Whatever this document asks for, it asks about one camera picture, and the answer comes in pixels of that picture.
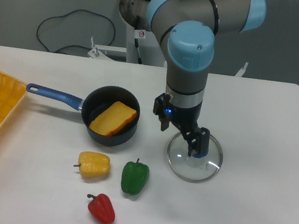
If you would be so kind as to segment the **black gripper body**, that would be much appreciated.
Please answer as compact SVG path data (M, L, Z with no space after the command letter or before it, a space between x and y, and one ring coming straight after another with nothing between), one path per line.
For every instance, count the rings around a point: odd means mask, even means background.
M202 103L190 108L181 108L171 103L171 97L162 93L155 98L153 113L158 116L161 131L169 128L172 123L182 134L183 138L194 139L198 131L197 119Z

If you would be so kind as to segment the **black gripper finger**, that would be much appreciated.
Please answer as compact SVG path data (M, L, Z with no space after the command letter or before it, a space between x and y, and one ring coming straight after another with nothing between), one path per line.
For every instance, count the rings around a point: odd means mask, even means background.
M187 148L188 148L188 156L192 156L192 154L195 154L197 151L197 143L199 139L199 131L198 130L192 130L190 132L184 131L182 133L182 136L184 140L187 142Z
M201 134L198 138L196 155L206 156L208 151L209 139L210 139L210 131L205 127L202 127L200 129L201 129Z

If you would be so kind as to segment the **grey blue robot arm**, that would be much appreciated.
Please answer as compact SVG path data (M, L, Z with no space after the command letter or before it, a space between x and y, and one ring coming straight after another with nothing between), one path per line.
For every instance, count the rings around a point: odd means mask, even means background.
M199 127L208 70L218 33L245 32L261 26L266 0L142 0L146 19L167 62L164 94L153 112L161 129L174 125L187 142L188 155L208 154L208 129Z

